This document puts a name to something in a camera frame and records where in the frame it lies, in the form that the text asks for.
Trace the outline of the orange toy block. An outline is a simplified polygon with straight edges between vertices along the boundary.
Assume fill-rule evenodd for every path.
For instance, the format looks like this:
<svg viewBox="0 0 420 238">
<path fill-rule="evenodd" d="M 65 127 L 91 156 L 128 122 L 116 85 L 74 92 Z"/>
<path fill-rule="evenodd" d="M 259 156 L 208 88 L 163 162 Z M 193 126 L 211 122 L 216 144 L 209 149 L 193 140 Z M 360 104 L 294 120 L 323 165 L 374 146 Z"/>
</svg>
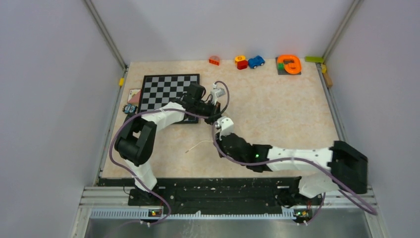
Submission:
<svg viewBox="0 0 420 238">
<path fill-rule="evenodd" d="M 213 65 L 220 66 L 220 58 L 218 56 L 210 56 L 209 63 Z"/>
</svg>

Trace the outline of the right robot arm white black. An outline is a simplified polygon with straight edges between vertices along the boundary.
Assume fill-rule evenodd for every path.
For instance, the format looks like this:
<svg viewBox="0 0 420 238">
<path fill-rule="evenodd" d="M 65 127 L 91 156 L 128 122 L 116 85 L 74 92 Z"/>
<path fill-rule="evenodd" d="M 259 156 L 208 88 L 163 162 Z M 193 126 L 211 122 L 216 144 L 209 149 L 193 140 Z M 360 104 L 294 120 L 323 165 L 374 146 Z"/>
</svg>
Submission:
<svg viewBox="0 0 420 238">
<path fill-rule="evenodd" d="M 215 133 L 212 139 L 220 157 L 256 173 L 300 172 L 298 186 L 290 191 L 296 204 L 324 192 L 365 194 L 368 189 L 368 159 L 345 141 L 334 141 L 332 146 L 321 149 L 286 149 L 251 144 L 235 133 Z"/>
</svg>

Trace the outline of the blue toy car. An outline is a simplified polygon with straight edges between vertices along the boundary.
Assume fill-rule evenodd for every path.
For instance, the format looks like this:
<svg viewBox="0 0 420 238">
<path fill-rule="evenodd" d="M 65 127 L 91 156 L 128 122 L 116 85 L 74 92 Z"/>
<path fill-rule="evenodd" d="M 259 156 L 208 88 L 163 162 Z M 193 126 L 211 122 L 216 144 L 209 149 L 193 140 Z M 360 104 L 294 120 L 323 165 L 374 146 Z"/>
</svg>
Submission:
<svg viewBox="0 0 420 238">
<path fill-rule="evenodd" d="M 251 69 L 255 69 L 259 66 L 263 66 L 265 64 L 265 60 L 261 56 L 255 56 L 248 60 L 248 67 Z"/>
</svg>

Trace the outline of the small blue toy robot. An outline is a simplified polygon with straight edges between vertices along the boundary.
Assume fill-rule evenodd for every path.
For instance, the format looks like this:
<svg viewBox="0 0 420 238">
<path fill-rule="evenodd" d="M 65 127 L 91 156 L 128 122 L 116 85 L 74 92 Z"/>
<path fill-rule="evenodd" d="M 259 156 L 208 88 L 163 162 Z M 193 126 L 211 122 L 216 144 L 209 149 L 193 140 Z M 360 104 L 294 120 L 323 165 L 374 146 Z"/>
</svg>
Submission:
<svg viewBox="0 0 420 238">
<path fill-rule="evenodd" d="M 130 115 L 130 114 L 135 115 L 137 113 L 137 110 L 138 110 L 138 106 L 133 105 L 133 104 L 124 105 L 122 108 L 122 111 L 127 115 Z"/>
</svg>

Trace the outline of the red toy block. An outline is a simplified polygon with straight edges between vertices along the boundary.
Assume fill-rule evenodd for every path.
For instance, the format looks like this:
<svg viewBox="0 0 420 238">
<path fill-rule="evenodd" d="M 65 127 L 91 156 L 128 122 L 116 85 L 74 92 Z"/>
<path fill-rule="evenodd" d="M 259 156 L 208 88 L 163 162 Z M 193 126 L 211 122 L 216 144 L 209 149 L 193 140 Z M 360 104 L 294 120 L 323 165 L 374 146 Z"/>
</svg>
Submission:
<svg viewBox="0 0 420 238">
<path fill-rule="evenodd" d="M 242 60 L 242 61 L 238 61 L 236 63 L 236 67 L 238 70 L 243 70 L 246 69 L 248 67 L 248 61 L 247 60 Z"/>
</svg>

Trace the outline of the pink tangram card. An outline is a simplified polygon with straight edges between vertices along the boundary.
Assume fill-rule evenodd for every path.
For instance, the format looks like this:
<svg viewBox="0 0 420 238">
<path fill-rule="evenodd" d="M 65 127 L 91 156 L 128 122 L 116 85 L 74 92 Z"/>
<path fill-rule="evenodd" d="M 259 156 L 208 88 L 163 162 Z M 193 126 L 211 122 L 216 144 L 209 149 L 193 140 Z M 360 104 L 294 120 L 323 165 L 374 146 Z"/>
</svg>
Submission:
<svg viewBox="0 0 420 238">
<path fill-rule="evenodd" d="M 130 89 L 127 103 L 132 105 L 139 105 L 141 98 L 141 89 Z"/>
</svg>

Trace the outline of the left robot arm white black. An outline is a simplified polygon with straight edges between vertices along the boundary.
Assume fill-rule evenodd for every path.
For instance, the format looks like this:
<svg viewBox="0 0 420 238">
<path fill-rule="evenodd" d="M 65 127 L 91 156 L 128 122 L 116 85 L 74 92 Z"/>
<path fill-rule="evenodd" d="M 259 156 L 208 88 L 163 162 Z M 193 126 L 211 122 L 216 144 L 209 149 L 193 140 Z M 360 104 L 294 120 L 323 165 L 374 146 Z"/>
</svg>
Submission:
<svg viewBox="0 0 420 238">
<path fill-rule="evenodd" d="M 140 199 L 147 205 L 155 204 L 159 197 L 154 188 L 157 179 L 149 163 L 156 133 L 189 116 L 212 124 L 223 113 L 218 100 L 227 94 L 227 89 L 214 83 L 206 100 L 203 99 L 204 92 L 203 86 L 192 83 L 181 97 L 170 100 L 159 109 L 129 114 L 116 133 L 113 148 L 125 160 L 124 168 L 136 179 L 135 186 L 141 190 Z"/>
</svg>

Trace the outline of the orange marble track toy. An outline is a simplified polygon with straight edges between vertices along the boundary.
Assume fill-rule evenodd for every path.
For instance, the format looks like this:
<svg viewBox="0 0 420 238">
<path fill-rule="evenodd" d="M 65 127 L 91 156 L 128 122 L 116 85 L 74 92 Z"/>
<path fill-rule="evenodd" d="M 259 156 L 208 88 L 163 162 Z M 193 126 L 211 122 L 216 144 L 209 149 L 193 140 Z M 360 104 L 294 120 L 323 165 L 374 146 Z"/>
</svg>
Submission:
<svg viewBox="0 0 420 238">
<path fill-rule="evenodd" d="M 300 75 L 302 73 L 301 61 L 294 55 L 280 55 L 276 58 L 278 75 Z"/>
</svg>

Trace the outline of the green block on rail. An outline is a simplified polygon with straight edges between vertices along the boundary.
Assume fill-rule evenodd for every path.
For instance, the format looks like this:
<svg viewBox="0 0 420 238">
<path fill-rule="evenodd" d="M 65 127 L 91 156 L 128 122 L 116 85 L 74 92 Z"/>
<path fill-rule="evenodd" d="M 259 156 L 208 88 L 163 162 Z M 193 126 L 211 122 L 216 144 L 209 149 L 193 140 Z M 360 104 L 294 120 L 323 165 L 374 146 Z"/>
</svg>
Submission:
<svg viewBox="0 0 420 238">
<path fill-rule="evenodd" d="M 313 63 L 324 63 L 324 58 L 322 57 L 314 57 L 314 56 L 305 56 L 306 62 L 313 62 Z"/>
</svg>

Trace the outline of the wooden block right rail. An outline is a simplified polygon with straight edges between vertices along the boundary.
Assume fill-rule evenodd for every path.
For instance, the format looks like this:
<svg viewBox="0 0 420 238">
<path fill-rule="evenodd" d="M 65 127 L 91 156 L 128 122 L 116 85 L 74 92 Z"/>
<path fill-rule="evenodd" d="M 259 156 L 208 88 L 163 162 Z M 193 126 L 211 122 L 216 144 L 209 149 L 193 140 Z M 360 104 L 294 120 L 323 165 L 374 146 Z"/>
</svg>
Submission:
<svg viewBox="0 0 420 238">
<path fill-rule="evenodd" d="M 333 86 L 333 81 L 327 72 L 323 73 L 323 78 L 327 88 L 331 88 Z"/>
</svg>

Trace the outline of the black white chessboard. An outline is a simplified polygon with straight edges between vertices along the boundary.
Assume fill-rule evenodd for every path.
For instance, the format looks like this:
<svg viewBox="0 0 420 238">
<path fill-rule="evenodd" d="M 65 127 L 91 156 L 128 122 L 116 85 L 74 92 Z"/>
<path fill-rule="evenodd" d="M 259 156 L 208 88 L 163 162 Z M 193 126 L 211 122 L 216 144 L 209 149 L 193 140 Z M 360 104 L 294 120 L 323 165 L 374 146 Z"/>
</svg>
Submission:
<svg viewBox="0 0 420 238">
<path fill-rule="evenodd" d="M 199 74 L 145 75 L 137 112 L 157 110 L 186 93 L 191 83 L 200 84 Z"/>
</svg>

